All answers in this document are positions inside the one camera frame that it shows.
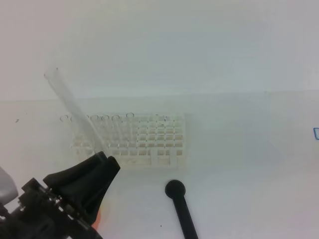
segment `white table surface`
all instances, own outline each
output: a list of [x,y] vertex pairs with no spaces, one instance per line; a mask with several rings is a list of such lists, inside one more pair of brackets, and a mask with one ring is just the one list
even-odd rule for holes
[[[179,179],[201,239],[317,239],[318,104],[316,91],[82,100],[88,114],[186,117],[187,167],[121,170],[103,201],[100,234],[182,239],[164,193],[168,180]],[[59,101],[2,102],[0,112],[0,165],[18,188],[77,163]]]

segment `orange object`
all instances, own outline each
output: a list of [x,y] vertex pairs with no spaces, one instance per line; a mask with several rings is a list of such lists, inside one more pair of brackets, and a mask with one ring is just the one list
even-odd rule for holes
[[95,220],[95,222],[94,222],[93,225],[92,225],[92,227],[93,227],[95,230],[98,230],[100,221],[101,221],[101,211],[99,210],[98,215],[97,215],[97,217],[96,217],[96,220]]

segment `test tube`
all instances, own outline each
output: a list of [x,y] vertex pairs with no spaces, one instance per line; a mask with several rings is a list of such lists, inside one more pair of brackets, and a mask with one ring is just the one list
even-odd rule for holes
[[134,120],[133,118],[134,118],[133,113],[126,114],[128,142],[132,141],[132,138],[133,138],[133,127],[132,127],[132,121]]

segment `white wall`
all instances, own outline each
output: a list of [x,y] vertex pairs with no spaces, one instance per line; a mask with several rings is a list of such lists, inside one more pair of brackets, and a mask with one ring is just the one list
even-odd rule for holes
[[316,0],[1,0],[0,100],[318,90]]

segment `white background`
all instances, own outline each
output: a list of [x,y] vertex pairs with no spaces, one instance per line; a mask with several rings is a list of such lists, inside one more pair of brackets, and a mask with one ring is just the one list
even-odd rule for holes
[[53,64],[78,97],[128,97],[82,102],[88,114],[186,113],[187,168],[120,171],[104,238],[181,239],[164,194],[178,178],[199,238],[317,239],[318,6],[1,0],[0,101],[24,100],[0,104],[1,167],[20,188],[77,163],[63,106],[25,101],[56,98],[43,77]]
[[319,89],[316,0],[2,0],[0,100]]

